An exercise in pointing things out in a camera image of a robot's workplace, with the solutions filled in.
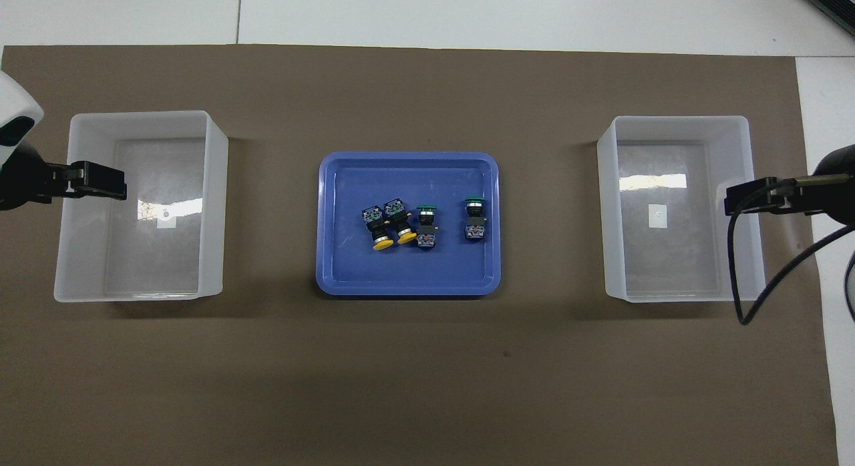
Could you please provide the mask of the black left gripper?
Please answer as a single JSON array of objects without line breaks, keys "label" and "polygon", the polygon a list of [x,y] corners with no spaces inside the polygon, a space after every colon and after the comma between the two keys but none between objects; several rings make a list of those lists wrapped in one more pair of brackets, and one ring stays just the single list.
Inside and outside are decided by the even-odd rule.
[{"label": "black left gripper", "polygon": [[2,211],[28,202],[51,204],[53,198],[73,195],[125,201],[127,191],[125,171],[88,161],[75,161],[68,166],[49,163],[33,148],[15,148],[2,165]]}]

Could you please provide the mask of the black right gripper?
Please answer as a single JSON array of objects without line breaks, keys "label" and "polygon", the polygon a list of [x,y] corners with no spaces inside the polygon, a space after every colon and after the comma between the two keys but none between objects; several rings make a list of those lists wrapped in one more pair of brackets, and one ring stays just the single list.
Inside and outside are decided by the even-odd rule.
[{"label": "black right gripper", "polygon": [[740,208],[742,213],[752,210],[777,210],[783,207],[784,198],[782,214],[825,214],[844,226],[853,225],[853,144],[828,153],[818,163],[813,174],[786,180],[787,185],[780,193],[779,182],[778,177],[766,177],[727,187],[724,197],[725,216],[733,216],[742,202],[763,189],[761,195]]}]

